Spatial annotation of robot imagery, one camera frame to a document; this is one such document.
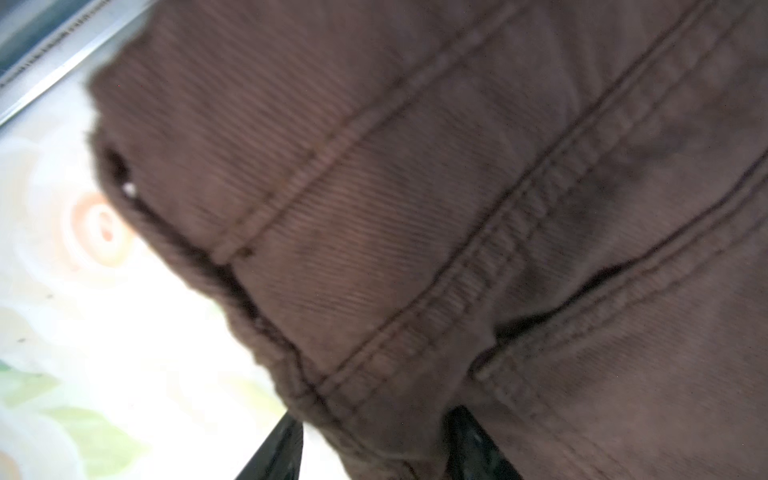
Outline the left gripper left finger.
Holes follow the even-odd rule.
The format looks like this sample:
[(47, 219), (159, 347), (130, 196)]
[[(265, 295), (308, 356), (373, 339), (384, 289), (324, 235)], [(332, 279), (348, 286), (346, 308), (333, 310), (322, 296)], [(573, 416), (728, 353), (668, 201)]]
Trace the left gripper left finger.
[(298, 480), (304, 447), (301, 422), (286, 413), (236, 480)]

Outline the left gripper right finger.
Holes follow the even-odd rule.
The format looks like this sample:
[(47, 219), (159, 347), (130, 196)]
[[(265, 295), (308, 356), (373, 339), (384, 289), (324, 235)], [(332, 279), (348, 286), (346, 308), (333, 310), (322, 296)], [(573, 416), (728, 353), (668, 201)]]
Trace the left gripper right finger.
[(448, 472), (456, 480), (522, 480), (472, 413), (464, 406), (445, 418)]

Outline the brown trousers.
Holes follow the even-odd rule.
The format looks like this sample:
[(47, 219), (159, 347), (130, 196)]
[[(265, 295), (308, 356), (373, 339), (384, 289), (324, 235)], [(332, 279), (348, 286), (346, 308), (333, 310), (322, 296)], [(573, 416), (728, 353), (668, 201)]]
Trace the brown trousers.
[(763, 1), (161, 1), (99, 182), (353, 479), (767, 475)]

